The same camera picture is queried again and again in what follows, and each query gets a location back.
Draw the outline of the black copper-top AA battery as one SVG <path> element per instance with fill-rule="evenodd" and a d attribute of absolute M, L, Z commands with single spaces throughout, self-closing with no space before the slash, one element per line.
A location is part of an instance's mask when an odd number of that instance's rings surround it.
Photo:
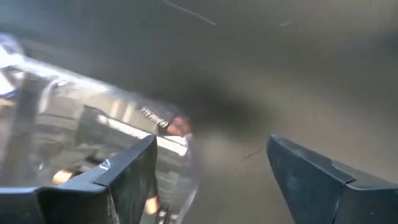
<path fill-rule="evenodd" d="M 76 172 L 72 170 L 60 170 L 53 176 L 52 183 L 55 185 L 64 184 L 75 176 Z"/>
<path fill-rule="evenodd" d="M 156 214 L 159 211 L 159 208 L 160 208 L 159 198 L 157 195 L 150 197 L 146 200 L 146 204 L 145 204 L 146 214 L 149 214 L 149 215 Z"/>
<path fill-rule="evenodd" d="M 171 135 L 184 137 L 191 133 L 189 119 L 178 110 L 165 106 L 140 106 L 139 112 Z"/>

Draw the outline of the clear plastic bin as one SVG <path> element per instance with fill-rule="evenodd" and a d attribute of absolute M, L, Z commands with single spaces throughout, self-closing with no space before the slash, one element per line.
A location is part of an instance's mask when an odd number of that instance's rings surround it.
<path fill-rule="evenodd" d="M 183 224 L 198 190 L 193 136 L 169 134 L 140 114 L 147 105 L 178 110 L 29 58 L 0 32 L 0 224 L 45 224 L 38 194 L 58 186 L 58 171 L 78 176 L 151 135 L 147 199 L 157 195 L 160 208 L 149 215 L 144 206 L 139 224 Z"/>

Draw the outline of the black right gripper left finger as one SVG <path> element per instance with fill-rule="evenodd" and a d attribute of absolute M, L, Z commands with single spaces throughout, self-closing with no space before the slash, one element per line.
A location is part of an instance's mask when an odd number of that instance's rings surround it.
<path fill-rule="evenodd" d="M 156 156 L 157 139 L 147 136 L 65 184 L 41 190 L 45 224 L 139 224 Z"/>

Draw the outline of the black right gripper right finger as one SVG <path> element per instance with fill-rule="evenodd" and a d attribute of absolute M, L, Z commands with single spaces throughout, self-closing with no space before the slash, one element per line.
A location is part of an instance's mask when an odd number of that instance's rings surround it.
<path fill-rule="evenodd" d="M 398 224 L 398 184 L 276 135 L 267 155 L 295 224 Z"/>

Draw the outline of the black table mat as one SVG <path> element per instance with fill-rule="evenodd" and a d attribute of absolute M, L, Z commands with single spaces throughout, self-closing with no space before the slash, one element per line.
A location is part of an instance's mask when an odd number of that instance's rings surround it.
<path fill-rule="evenodd" d="M 0 32 L 189 119 L 183 224 L 295 224 L 271 135 L 398 184 L 398 0 L 0 0 Z"/>

